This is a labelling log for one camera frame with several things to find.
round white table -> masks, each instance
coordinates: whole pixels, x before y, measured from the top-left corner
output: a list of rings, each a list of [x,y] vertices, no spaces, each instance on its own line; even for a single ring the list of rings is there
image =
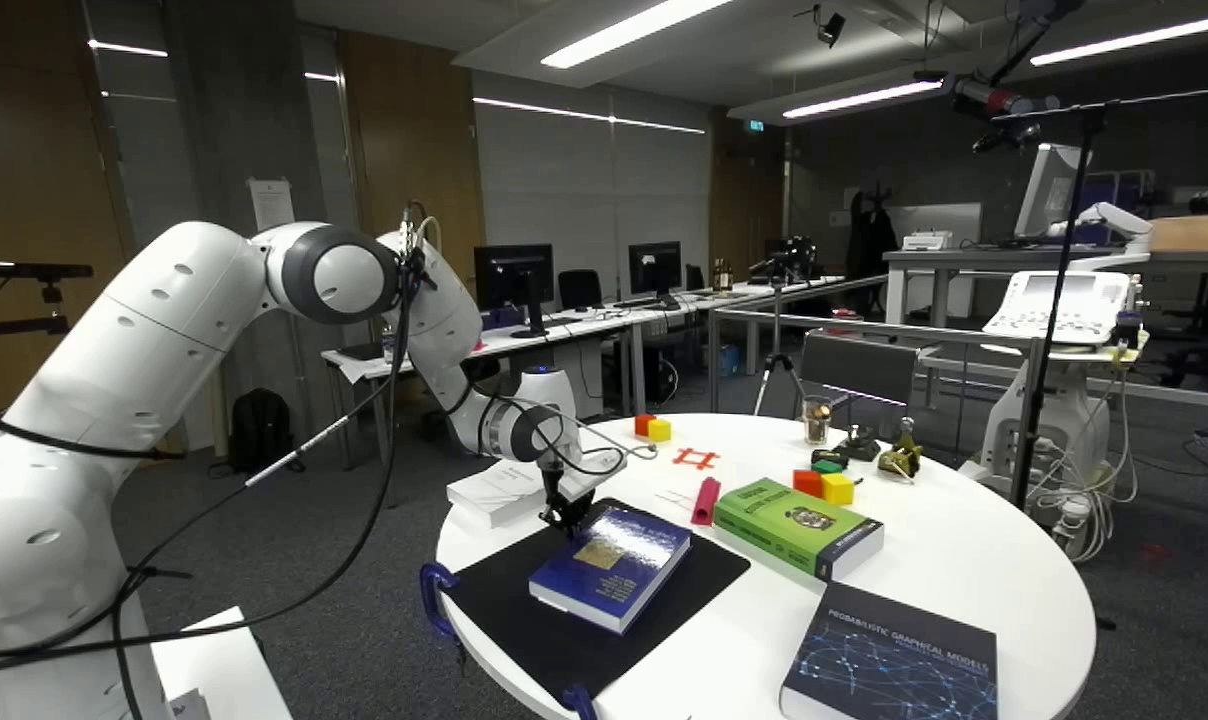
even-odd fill
[[[721,490],[761,477],[787,483],[791,467],[811,454],[796,421],[667,421],[677,434],[651,461],[633,454],[621,477],[599,483],[599,494],[688,525],[702,477],[716,477]],[[636,444],[633,421],[593,428],[615,444]],[[1000,717],[1065,717],[1090,667],[1096,616],[1081,570],[1053,534],[994,490],[932,461],[924,461],[915,480],[886,480],[872,464],[852,464],[849,477],[864,477],[852,507],[885,518],[886,531],[885,549],[849,570],[849,582],[994,631]],[[535,516],[474,527],[449,511],[435,559],[461,570],[535,527],[544,527]],[[716,527],[696,531],[736,552]],[[746,559],[751,566],[736,582],[597,697],[603,720],[778,717],[778,683],[822,582],[776,570],[776,563],[757,555]],[[502,690],[535,717],[566,717],[449,594],[445,613],[468,656]]]

dark blue book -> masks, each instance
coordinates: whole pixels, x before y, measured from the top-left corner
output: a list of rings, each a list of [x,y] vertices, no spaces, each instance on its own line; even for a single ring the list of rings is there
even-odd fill
[[[527,592],[621,636],[671,577],[688,544],[688,527],[609,507],[527,577]]]
[[[778,706],[787,720],[994,720],[994,636],[828,582],[778,689]]]

ceiling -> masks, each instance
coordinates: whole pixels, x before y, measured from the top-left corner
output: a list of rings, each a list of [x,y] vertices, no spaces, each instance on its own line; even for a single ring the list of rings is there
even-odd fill
[[[921,66],[989,76],[1029,29],[1019,14],[1065,0],[729,0],[700,18],[572,70],[539,63],[552,49],[648,3],[651,0],[295,0],[295,10],[326,29],[449,49],[461,66],[474,70],[561,89],[633,89],[716,102],[730,116],[778,118],[778,110],[801,98],[900,85]],[[820,23],[833,10],[842,14],[842,30],[836,43],[822,43]],[[1047,29],[1037,51],[1200,14],[1208,14],[1208,0],[1082,0],[1082,7]],[[1130,63],[1154,51],[1082,58],[1058,70]],[[1057,70],[1019,63],[1009,85],[1045,85],[1047,76]]]

tripod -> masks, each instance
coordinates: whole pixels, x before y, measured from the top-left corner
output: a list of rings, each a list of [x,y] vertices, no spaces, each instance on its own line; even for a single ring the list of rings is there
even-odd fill
[[[782,283],[782,270],[770,277],[770,353],[767,353],[767,360],[762,360],[762,374],[761,374],[761,393],[757,393],[757,411],[751,411],[751,415],[761,415],[762,396],[767,396],[767,385],[770,385],[770,374],[778,374],[778,371],[791,374],[796,401],[805,396],[801,374],[796,374],[796,364],[778,353],[778,283]]]

laboratory room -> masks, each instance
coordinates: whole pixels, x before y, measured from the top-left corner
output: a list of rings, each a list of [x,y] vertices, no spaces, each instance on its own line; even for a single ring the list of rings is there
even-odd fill
[[[1208,720],[1208,0],[0,0],[0,720]]]

